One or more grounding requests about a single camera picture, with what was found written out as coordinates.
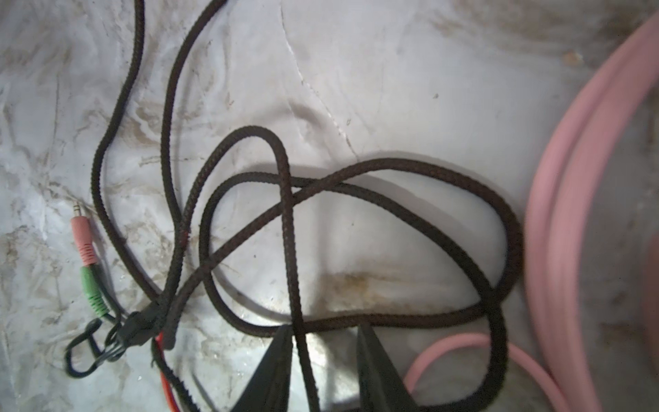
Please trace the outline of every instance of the pink audio plug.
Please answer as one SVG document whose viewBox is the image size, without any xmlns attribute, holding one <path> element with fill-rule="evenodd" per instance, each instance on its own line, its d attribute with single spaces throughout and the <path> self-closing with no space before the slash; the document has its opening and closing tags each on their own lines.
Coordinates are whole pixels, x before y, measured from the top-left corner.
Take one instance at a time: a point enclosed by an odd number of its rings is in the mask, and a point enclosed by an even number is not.
<svg viewBox="0 0 659 412">
<path fill-rule="evenodd" d="M 80 259 L 84 266 L 93 265 L 98 262 L 98 259 L 92 245 L 92 227 L 89 219 L 82 215 L 80 205 L 77 203 L 73 206 L 73 214 L 75 216 L 71 219 L 71 231 L 80 253 Z"/>
</svg>

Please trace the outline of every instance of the black plastic object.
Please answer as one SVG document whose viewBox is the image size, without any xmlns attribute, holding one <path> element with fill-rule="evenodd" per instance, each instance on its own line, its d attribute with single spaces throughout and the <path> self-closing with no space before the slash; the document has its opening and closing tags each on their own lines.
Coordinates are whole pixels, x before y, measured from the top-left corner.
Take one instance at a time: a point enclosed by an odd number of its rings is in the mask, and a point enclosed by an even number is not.
<svg viewBox="0 0 659 412">
<path fill-rule="evenodd" d="M 142 346 L 151 338 L 158 335 L 154 330 L 156 317 L 159 313 L 158 304 L 153 301 L 141 312 L 133 312 L 123 326 L 117 331 L 117 341 L 124 349 L 131 346 Z"/>
<path fill-rule="evenodd" d="M 288 410 L 293 329 L 280 326 L 261 363 L 231 412 Z"/>
<path fill-rule="evenodd" d="M 362 412 L 417 412 L 396 368 L 369 324 L 357 330 L 357 369 Z"/>
</svg>

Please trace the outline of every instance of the red wire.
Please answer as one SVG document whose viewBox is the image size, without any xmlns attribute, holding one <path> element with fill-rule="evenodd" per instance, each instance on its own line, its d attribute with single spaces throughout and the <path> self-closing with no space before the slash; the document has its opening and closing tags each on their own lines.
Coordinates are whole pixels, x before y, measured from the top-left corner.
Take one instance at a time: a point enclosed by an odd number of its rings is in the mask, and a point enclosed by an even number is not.
<svg viewBox="0 0 659 412">
<path fill-rule="evenodd" d="M 162 339 L 163 339 L 163 334 L 160 333 L 160 335 L 158 335 L 158 337 L 156 338 L 156 343 L 158 344 L 158 349 L 160 350 L 161 354 L 163 349 L 162 346 L 160 345 L 160 342 L 162 341 Z M 171 391 L 169 382 L 167 381 L 167 378 L 162 372 L 160 372 L 160 382 L 163 385 L 163 392 L 165 393 L 165 399 L 167 400 L 169 410 L 171 412 L 181 412 L 178 405 L 176 404 L 176 399 L 174 398 L 174 393 Z"/>
</svg>

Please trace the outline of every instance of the brown stain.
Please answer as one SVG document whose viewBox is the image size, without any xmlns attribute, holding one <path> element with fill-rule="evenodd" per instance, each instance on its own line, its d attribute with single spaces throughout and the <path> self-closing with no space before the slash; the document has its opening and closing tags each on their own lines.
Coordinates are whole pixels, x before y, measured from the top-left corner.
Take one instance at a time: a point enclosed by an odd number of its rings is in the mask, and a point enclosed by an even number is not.
<svg viewBox="0 0 659 412">
<path fill-rule="evenodd" d="M 162 105 L 150 102 L 142 102 L 137 109 L 135 109 L 135 115 L 146 122 L 149 126 L 149 129 L 154 134 L 159 134 L 161 129 L 161 115 L 162 115 Z"/>
<path fill-rule="evenodd" d="M 561 57 L 563 64 L 570 67 L 583 66 L 583 56 L 576 50 L 570 50 Z"/>
<path fill-rule="evenodd" d="M 121 140 L 126 142 L 130 148 L 152 148 L 159 143 L 149 138 L 142 130 L 142 124 L 132 117 L 125 117 L 121 130 Z"/>
<path fill-rule="evenodd" d="M 451 37 L 457 31 L 465 29 L 465 26 L 462 23 L 456 20 L 451 20 L 440 13 L 436 13 L 435 17 L 429 20 L 429 23 L 444 37 Z"/>
<path fill-rule="evenodd" d="M 27 147 L 18 143 L 16 139 L 16 133 L 14 132 L 14 106 L 11 104 L 5 104 L 3 107 L 3 115 L 7 121 L 7 132 L 9 134 L 9 140 L 11 141 L 12 148 L 17 150 L 25 156 L 26 160 L 30 160 L 32 157 L 30 151 Z"/>
<path fill-rule="evenodd" d="M 153 216 L 147 214 L 142 221 L 124 227 L 127 243 L 141 245 L 142 264 L 147 273 L 167 273 L 169 257 L 174 249 L 173 241 L 155 224 Z"/>
<path fill-rule="evenodd" d="M 314 316 L 341 311 L 377 311 L 380 313 L 422 314 L 446 311 L 447 307 L 402 301 L 391 296 L 391 286 L 415 285 L 400 277 L 377 272 L 347 272 L 324 275 L 317 290 Z"/>
<path fill-rule="evenodd" d="M 455 12 L 461 18 L 480 27 L 533 41 L 545 41 L 550 32 L 565 24 L 556 12 L 535 1 L 479 0 L 454 1 Z"/>
<path fill-rule="evenodd" d="M 205 158 L 202 158 L 200 156 L 195 156 L 195 157 L 190 157 L 190 158 L 171 158 L 170 159 L 172 162 L 193 162 L 195 160 L 206 160 Z M 143 157 L 142 160 L 140 160 L 140 163 L 138 164 L 140 167 L 150 165 L 153 163 L 160 163 L 160 155 L 158 156 L 148 156 L 148 157 Z"/>
<path fill-rule="evenodd" d="M 227 93 L 226 97 L 224 97 L 224 107 L 226 107 L 227 110 L 230 110 L 233 103 L 234 101 L 231 99 L 231 93 Z"/>
<path fill-rule="evenodd" d="M 118 392 L 120 394 L 123 394 L 124 389 L 126 389 L 126 383 L 128 381 L 128 377 L 130 376 L 130 367 L 126 363 L 125 359 L 121 359 L 119 361 L 119 364 L 121 365 L 121 370 L 117 374 L 115 371 L 115 374 L 118 375 L 117 378 L 119 379 L 119 390 Z"/>
<path fill-rule="evenodd" d="M 608 1 L 606 9 L 608 15 L 598 35 L 621 44 L 643 23 L 652 10 L 652 5 L 650 1 L 640 1 L 637 4 Z"/>
<path fill-rule="evenodd" d="M 41 195 L 48 200 L 66 200 L 67 202 L 79 203 L 86 213 L 96 216 L 94 207 L 77 197 L 68 187 L 59 182 L 50 181 L 47 184 L 35 183 L 35 186 L 41 192 Z"/>
<path fill-rule="evenodd" d="M 49 302 L 43 308 L 51 311 L 51 324 L 57 324 L 60 317 L 69 308 L 61 297 L 59 276 L 62 273 L 60 259 L 53 256 L 49 245 L 40 234 L 21 226 L 13 232 L 0 237 L 0 248 L 5 253 L 5 260 L 0 269 L 0 290 L 4 294 L 4 309 L 11 312 L 13 281 L 20 268 L 23 282 L 28 287 L 28 296 L 42 298 Z"/>
<path fill-rule="evenodd" d="M 643 339 L 643 329 L 627 322 L 601 323 L 600 342 L 605 346 Z"/>
<path fill-rule="evenodd" d="M 611 305 L 620 306 L 627 300 L 627 292 L 620 291 L 611 299 Z"/>
<path fill-rule="evenodd" d="M 62 319 L 62 315 L 63 314 L 60 313 L 57 316 L 48 316 L 47 318 L 42 320 L 42 327 L 59 324 L 59 321 Z"/>
<path fill-rule="evenodd" d="M 88 109 L 82 112 L 82 117 L 80 119 L 80 126 L 76 129 L 76 132 L 71 138 L 72 141 L 76 141 L 78 137 L 83 132 L 86 132 L 92 128 L 92 126 L 102 126 L 107 125 L 110 122 L 110 118 L 100 109 Z"/>
<path fill-rule="evenodd" d="M 506 51 L 534 54 L 562 54 L 566 48 L 593 44 L 611 50 L 657 9 L 650 0 L 609 0 L 579 5 L 578 11 L 538 0 L 452 0 L 450 13 L 433 10 L 433 5 L 419 11 L 417 20 L 426 21 L 446 38 L 483 39 Z M 585 24 L 584 15 L 595 24 Z"/>
<path fill-rule="evenodd" d="M 1 72 L 24 69 L 28 66 L 33 60 L 36 54 L 41 49 L 41 44 L 36 44 L 32 50 L 23 50 L 16 49 L 13 47 L 8 47 L 0 55 L 1 61 Z"/>
<path fill-rule="evenodd" d="M 105 188 L 105 193 L 108 196 L 120 195 L 120 196 L 132 196 L 136 194 L 141 195 L 158 195 L 163 196 L 162 189 L 158 190 L 153 186 L 149 185 L 140 185 L 136 184 L 132 179 L 126 179 L 120 183 L 115 183 L 114 185 L 109 185 Z"/>
</svg>

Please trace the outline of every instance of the dirty white surface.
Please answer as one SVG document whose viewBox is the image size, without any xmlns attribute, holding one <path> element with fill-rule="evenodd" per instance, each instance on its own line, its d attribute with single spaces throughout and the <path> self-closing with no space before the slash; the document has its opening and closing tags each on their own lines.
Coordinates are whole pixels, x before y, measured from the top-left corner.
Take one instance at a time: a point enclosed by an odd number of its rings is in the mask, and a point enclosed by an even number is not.
<svg viewBox="0 0 659 412">
<path fill-rule="evenodd" d="M 554 125 L 607 54 L 656 7 L 649 3 L 232 0 L 196 42 L 179 84 L 173 128 L 179 201 L 229 131 L 257 124 L 282 138 L 297 175 L 318 177 L 378 156 L 423 159 L 489 183 L 522 219 Z M 204 6 L 203 0 L 148 1 L 142 70 L 105 163 L 111 214 L 160 286 L 173 238 L 158 158 L 165 85 L 183 36 Z M 131 0 L 0 3 L 3 412 L 166 408 L 146 346 L 83 380 L 62 370 L 64 347 L 92 317 L 80 289 L 69 218 L 77 200 L 94 219 L 92 154 L 127 71 L 132 22 Z M 659 408 L 659 382 L 639 320 L 639 261 L 657 221 L 653 112 L 657 106 L 645 104 L 617 147 L 588 230 L 582 318 L 607 411 Z M 273 170 L 272 163 L 263 142 L 241 143 L 220 163 L 202 198 L 231 174 Z M 400 173 L 355 181 L 438 225 L 490 279 L 498 278 L 503 233 L 481 201 Z M 274 187 L 233 190 L 215 215 L 214 246 L 276 201 Z M 442 251 L 359 200 L 322 194 L 299 206 L 295 218 L 309 316 L 343 309 L 444 311 L 476 299 Z M 216 271 L 239 300 L 231 307 L 264 324 L 286 320 L 279 225 L 269 224 Z M 120 302 L 141 309 L 146 298 L 102 231 L 97 236 Z M 192 248 L 196 240 L 193 232 Z M 187 273 L 197 262 L 192 253 Z M 504 308 L 511 340 L 538 357 L 521 286 Z M 435 339 L 467 330 L 486 325 L 378 334 L 402 374 Z M 357 396 L 354 335 L 343 330 L 309 337 L 324 409 Z M 226 325 L 199 290 L 167 358 L 203 410 L 227 411 L 267 344 Z M 485 365 L 484 351 L 451 354 L 427 372 L 415 397 L 440 403 L 463 396 L 477 386 Z M 306 410 L 296 358 L 290 410 Z M 490 410 L 550 408 L 512 366 Z"/>
</svg>

